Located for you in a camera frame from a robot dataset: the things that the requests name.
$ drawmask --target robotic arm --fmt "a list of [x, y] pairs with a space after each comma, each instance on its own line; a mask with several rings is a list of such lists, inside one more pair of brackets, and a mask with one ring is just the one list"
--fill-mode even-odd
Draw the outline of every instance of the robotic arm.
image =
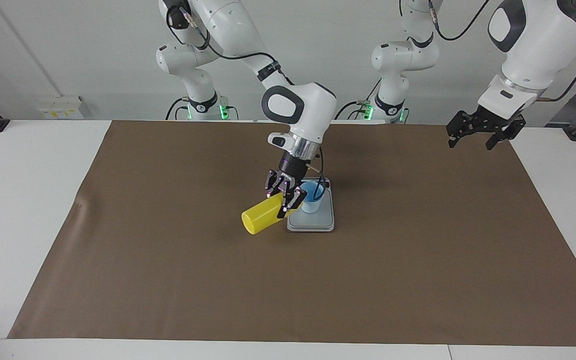
[[[301, 180], [333, 119], [337, 107], [335, 94], [317, 82], [292, 84], [279, 62], [266, 52], [249, 12], [239, 0], [160, 0], [159, 7], [179, 42], [189, 46], [187, 51], [193, 51], [197, 61], [190, 61], [190, 66], [213, 61], [203, 53], [208, 50], [216, 57], [242, 61], [266, 89], [263, 114], [290, 126], [290, 132], [275, 132], [267, 139], [270, 145], [283, 150], [278, 170], [270, 170], [267, 175], [265, 190], [268, 197], [283, 194], [283, 206], [277, 217], [284, 218], [306, 198]], [[188, 70], [179, 69], [180, 73]], [[206, 81], [203, 84], [205, 89], [212, 85]], [[205, 89], [204, 98], [210, 93]]]
[[[190, 8], [188, 0], [159, 0], [158, 4], [161, 16], [166, 20], [170, 32], [178, 40], [178, 43], [167, 43], [157, 50], [156, 59], [159, 68], [182, 80], [188, 92], [186, 102], [189, 103], [190, 118], [195, 120], [222, 119], [227, 100], [215, 91], [210, 73], [198, 68], [214, 62], [218, 57], [202, 45], [204, 39], [190, 28], [189, 23], [178, 10], [180, 6]], [[199, 22], [198, 26], [206, 30], [203, 23]]]
[[[441, 4], [442, 0], [435, 0], [434, 9], [439, 10]], [[381, 75], [379, 91], [370, 99], [372, 117], [391, 122], [400, 118], [409, 89], [409, 81], [403, 73], [430, 69], [439, 59], [428, 2], [407, 0], [402, 14], [401, 28], [408, 39], [387, 42], [372, 51], [372, 66]]]
[[459, 111], [446, 126], [454, 148], [467, 135], [493, 133], [488, 150], [514, 139], [530, 107], [557, 73], [576, 57], [576, 0], [504, 0], [488, 25], [490, 39], [507, 57], [473, 114]]

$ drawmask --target yellow cup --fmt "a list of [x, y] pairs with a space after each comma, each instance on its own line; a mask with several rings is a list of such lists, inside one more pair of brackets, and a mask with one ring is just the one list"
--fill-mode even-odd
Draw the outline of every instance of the yellow cup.
[[[244, 223], [247, 232], [251, 235], [256, 235], [265, 228], [282, 221], [283, 219], [277, 218], [277, 214], [283, 202], [283, 195], [278, 193], [242, 212], [241, 221]], [[286, 216], [294, 211], [294, 209], [290, 210]]]

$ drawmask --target brown paper mat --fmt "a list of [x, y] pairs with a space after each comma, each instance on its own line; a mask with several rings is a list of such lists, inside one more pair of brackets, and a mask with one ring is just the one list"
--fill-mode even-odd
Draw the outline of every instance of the brown paper mat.
[[508, 142], [333, 125], [336, 230], [251, 236], [285, 129], [114, 121], [9, 337], [576, 346], [576, 260]]

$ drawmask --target plastic cup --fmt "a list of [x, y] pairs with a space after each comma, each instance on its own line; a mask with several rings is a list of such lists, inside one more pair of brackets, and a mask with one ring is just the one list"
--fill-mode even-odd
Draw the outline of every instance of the plastic cup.
[[306, 214], [316, 213], [322, 205], [322, 200], [324, 199], [323, 194], [326, 191], [326, 187], [317, 181], [307, 181], [301, 185], [301, 189], [308, 193], [306, 198], [303, 199], [301, 210]]

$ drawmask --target white table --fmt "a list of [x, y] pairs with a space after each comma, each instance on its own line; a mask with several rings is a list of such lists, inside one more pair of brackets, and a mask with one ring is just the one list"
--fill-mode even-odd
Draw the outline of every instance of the white table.
[[[576, 348], [5, 339], [109, 125], [12, 121], [0, 134], [0, 359], [576, 359]], [[576, 143], [528, 128], [512, 146], [576, 256]]]

